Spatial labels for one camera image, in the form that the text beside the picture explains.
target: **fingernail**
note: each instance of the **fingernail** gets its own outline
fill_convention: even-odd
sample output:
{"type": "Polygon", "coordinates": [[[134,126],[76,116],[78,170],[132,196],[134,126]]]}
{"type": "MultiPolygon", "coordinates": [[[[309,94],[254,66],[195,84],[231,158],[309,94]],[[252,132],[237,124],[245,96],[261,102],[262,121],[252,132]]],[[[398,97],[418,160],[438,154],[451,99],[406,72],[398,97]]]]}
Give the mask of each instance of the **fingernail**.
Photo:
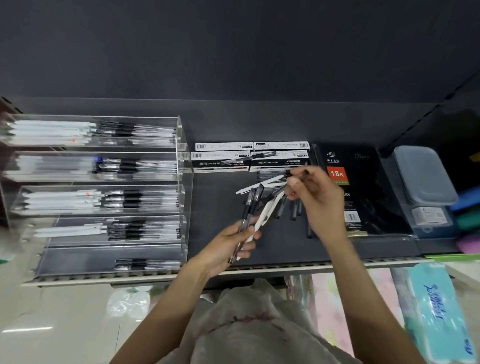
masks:
{"type": "Polygon", "coordinates": [[[300,180],[297,177],[288,177],[287,183],[289,186],[295,186],[300,180]]]}

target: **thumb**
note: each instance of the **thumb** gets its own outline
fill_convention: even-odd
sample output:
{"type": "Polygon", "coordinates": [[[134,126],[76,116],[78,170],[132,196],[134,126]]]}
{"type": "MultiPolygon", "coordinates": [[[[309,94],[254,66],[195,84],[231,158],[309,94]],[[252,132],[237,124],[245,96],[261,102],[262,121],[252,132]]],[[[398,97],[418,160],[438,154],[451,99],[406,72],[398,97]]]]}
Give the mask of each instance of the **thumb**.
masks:
{"type": "Polygon", "coordinates": [[[229,240],[232,243],[238,244],[250,238],[254,233],[255,233],[255,227],[253,225],[250,225],[248,229],[246,229],[245,231],[241,231],[235,235],[230,236],[229,240]]]}
{"type": "Polygon", "coordinates": [[[313,204],[315,203],[315,198],[312,196],[312,194],[307,189],[307,186],[305,186],[302,181],[300,181],[297,177],[288,177],[287,183],[291,187],[291,189],[298,195],[298,197],[300,197],[303,204],[305,205],[305,208],[313,207],[313,204]]]}

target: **small white box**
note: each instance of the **small white box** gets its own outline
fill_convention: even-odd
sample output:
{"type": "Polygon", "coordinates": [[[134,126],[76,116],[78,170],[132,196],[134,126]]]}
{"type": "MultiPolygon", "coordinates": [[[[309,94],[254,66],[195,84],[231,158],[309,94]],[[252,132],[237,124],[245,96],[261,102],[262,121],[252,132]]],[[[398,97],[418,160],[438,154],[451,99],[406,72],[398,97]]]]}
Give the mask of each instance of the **small white box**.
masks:
{"type": "Polygon", "coordinates": [[[193,152],[192,166],[194,173],[217,172],[248,172],[250,160],[222,165],[221,162],[229,159],[250,157],[250,150],[228,152],[193,152]]]}
{"type": "Polygon", "coordinates": [[[300,167],[308,162],[308,151],[306,150],[278,150],[275,156],[252,159],[250,172],[259,170],[290,170],[300,167]]]}
{"type": "Polygon", "coordinates": [[[262,150],[310,150],[310,144],[308,142],[255,142],[253,143],[253,147],[255,152],[262,150]]]}
{"type": "Polygon", "coordinates": [[[448,224],[448,220],[441,207],[418,207],[412,210],[417,225],[448,224]]]}
{"type": "Polygon", "coordinates": [[[195,143],[197,152],[219,152],[229,150],[253,150],[253,142],[195,143]]]}

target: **red label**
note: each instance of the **red label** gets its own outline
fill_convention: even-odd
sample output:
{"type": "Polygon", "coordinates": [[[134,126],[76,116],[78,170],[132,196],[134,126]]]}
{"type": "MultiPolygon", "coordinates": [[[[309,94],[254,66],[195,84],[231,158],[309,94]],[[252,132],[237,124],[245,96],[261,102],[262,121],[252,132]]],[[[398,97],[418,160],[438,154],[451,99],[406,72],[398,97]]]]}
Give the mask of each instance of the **red label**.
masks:
{"type": "Polygon", "coordinates": [[[327,167],[328,176],[334,180],[337,184],[346,184],[348,183],[347,173],[343,167],[327,167]]]}

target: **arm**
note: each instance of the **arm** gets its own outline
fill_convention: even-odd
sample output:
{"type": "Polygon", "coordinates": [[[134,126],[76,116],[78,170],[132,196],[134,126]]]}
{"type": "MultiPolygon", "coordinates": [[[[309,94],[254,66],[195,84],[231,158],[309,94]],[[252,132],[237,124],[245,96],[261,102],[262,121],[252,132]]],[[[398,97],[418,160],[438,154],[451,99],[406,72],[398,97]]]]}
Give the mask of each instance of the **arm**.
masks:
{"type": "Polygon", "coordinates": [[[320,167],[297,168],[292,174],[304,170],[310,172],[305,183],[290,177],[286,193],[292,200],[302,200],[309,223],[332,260],[356,357],[365,364],[424,364],[347,237],[343,189],[320,167]]]}
{"type": "MultiPolygon", "coordinates": [[[[176,349],[208,280],[229,267],[228,260],[238,243],[248,239],[253,226],[238,232],[240,222],[219,233],[195,258],[185,265],[110,364],[155,364],[176,349]]],[[[255,233],[259,239],[261,233],[255,233]]],[[[255,242],[243,245],[239,257],[249,258],[255,242]]]]}

